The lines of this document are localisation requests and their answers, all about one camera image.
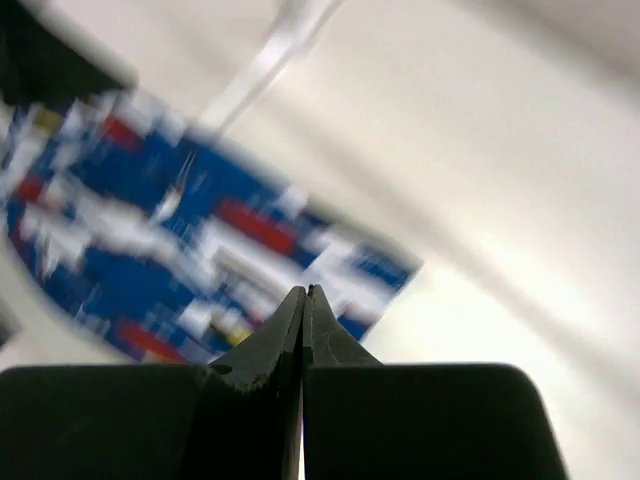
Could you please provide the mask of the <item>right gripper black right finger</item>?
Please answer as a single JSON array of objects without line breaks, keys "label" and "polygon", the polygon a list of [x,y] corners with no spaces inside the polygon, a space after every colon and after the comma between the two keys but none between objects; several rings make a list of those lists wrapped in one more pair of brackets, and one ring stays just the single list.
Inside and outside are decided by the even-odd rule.
[{"label": "right gripper black right finger", "polygon": [[319,285],[302,320],[302,422],[307,479],[365,479],[374,412],[366,388],[382,364],[338,322]]}]

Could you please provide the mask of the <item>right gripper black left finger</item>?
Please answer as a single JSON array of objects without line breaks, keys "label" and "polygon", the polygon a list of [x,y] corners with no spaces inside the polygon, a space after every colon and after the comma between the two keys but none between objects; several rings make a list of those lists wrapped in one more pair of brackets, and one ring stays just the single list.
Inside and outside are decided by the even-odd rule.
[{"label": "right gripper black left finger", "polygon": [[261,329],[211,368],[216,416],[240,479],[296,479],[300,455],[305,289],[293,288]]}]

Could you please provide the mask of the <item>blue white red patterned trousers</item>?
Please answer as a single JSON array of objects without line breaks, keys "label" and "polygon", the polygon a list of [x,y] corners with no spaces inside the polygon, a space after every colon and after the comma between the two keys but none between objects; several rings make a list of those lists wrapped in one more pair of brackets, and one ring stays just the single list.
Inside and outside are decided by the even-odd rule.
[{"label": "blue white red patterned trousers", "polygon": [[362,339],[420,269],[122,92],[4,110],[1,235],[69,324],[138,362],[214,360],[310,284]]}]

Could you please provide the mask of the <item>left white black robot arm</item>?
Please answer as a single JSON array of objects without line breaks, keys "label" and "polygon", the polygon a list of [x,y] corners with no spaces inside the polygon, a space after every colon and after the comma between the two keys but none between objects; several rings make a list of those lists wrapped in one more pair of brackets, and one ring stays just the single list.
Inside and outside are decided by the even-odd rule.
[{"label": "left white black robot arm", "polygon": [[138,84],[132,69],[89,46],[72,41],[38,19],[24,1],[1,3],[1,101],[8,106],[63,102]]}]

